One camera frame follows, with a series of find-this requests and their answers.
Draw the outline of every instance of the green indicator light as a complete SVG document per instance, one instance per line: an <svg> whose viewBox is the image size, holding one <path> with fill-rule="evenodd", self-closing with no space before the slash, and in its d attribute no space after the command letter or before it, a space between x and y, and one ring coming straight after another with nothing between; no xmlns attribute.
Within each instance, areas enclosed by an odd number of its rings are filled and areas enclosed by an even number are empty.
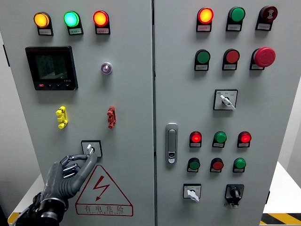
<svg viewBox="0 0 301 226"><path fill-rule="evenodd" d="M245 18L246 12L243 8L237 7L231 11L230 18L234 22L240 22Z"/></svg>
<svg viewBox="0 0 301 226"><path fill-rule="evenodd" d="M69 27L75 27L79 24L79 15L76 12L69 11L64 15L64 21Z"/></svg>
<svg viewBox="0 0 301 226"><path fill-rule="evenodd" d="M217 143L224 143L227 140L227 136L224 132L217 132L214 136L214 139Z"/></svg>
<svg viewBox="0 0 301 226"><path fill-rule="evenodd" d="M243 158L238 158L234 161L234 166L238 169L246 167L246 161Z"/></svg>

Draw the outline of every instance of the digital power meter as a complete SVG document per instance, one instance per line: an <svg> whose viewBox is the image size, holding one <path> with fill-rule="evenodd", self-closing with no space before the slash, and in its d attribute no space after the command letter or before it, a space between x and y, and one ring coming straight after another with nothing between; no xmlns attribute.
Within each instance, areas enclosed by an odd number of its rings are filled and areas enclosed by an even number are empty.
<svg viewBox="0 0 301 226"><path fill-rule="evenodd" d="M36 90L77 90L71 46L26 47Z"/></svg>

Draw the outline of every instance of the yellow terminal connector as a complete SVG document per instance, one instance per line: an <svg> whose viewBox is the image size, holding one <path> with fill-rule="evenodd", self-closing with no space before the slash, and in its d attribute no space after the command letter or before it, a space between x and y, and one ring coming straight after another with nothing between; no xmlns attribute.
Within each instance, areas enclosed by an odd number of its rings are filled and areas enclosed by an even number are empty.
<svg viewBox="0 0 301 226"><path fill-rule="evenodd" d="M63 129L68 123L66 107L61 106L55 114L58 116L57 121L61 122L58 125L59 129Z"/></svg>

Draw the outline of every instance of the lightning bolt symbol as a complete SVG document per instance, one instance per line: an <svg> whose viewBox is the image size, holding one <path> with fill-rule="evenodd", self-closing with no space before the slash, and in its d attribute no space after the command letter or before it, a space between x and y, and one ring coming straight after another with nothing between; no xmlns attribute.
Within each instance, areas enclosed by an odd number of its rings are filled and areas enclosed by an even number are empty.
<svg viewBox="0 0 301 226"><path fill-rule="evenodd" d="M96 197L95 202L98 201L98 200L100 200L100 196L102 196L102 194L105 192L105 190L107 190L108 187L110 186L110 185L99 186L99 184L102 182L103 179L104 179L104 176L101 176L99 178L99 180L97 181L96 185L93 188L93 190L95 190L95 189L99 189L99 188L105 187L105 189L103 190L103 192L99 196Z"/></svg>

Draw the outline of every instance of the electrical hazard triangle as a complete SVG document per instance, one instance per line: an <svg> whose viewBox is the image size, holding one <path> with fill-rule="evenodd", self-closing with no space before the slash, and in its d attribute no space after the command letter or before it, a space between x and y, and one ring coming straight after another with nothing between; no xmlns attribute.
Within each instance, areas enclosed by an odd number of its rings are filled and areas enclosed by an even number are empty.
<svg viewBox="0 0 301 226"><path fill-rule="evenodd" d="M95 166L75 209L78 215L134 215L133 205L101 165Z"/></svg>

